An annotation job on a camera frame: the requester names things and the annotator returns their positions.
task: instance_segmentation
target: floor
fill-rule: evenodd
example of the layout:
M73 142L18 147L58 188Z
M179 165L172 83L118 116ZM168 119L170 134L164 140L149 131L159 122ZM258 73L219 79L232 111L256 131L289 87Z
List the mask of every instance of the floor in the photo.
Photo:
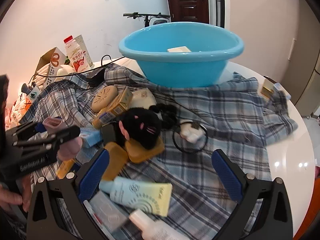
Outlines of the floor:
M320 166L320 126L319 122L316 119L310 117L310 119L303 118L304 123L308 129L312 146L313 152L315 154L316 165Z

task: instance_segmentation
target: sunscreen tube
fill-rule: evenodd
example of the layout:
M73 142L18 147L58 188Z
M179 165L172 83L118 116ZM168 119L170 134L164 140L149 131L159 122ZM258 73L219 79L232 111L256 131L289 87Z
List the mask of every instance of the sunscreen tube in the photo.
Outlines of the sunscreen tube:
M110 199L120 205L141 209L166 217L169 211L172 185L116 177L114 181L101 180L99 189L110 194Z

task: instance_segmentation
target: yellow product box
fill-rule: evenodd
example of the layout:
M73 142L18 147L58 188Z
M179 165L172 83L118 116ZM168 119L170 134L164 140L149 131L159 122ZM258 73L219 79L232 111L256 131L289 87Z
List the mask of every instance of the yellow product box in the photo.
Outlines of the yellow product box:
M63 161L56 172L56 176L63 179L69 172L76 173L79 169L80 164L75 159Z
M108 105L106 112L110 112L115 116L121 115L123 112L129 109L129 105L132 100L132 93L129 88L123 90L115 99Z
M92 125L95 129L100 129L102 125L106 124L110 121L110 118L121 115L123 112L129 109L129 105L131 103L133 94L126 88L120 94L116 96L115 99L111 101L111 103L100 110L97 114L96 118L92 121Z

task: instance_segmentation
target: door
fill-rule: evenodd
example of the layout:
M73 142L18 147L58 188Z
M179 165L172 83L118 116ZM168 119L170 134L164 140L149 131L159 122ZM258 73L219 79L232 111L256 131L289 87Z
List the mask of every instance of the door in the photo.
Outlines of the door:
M172 22L209 23L208 0L168 0Z
M302 96L295 104L301 116L309 116L317 110L320 102L320 75L314 71Z

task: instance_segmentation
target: bicycle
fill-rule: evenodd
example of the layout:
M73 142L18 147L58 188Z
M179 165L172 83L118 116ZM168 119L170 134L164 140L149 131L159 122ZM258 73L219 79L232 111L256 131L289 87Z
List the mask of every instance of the bicycle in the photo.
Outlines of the bicycle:
M134 13L124 13L123 14L124 17L128 17L128 18L133 18L134 20L137 18L144 18L144 26L145 27L149 27L150 26L150 21L153 18L163 18L163 19L170 19L170 15L166 15L166 14L140 14L138 12L134 12ZM157 24L162 24L162 23L167 23L167 20L156 20L153 25L157 25Z

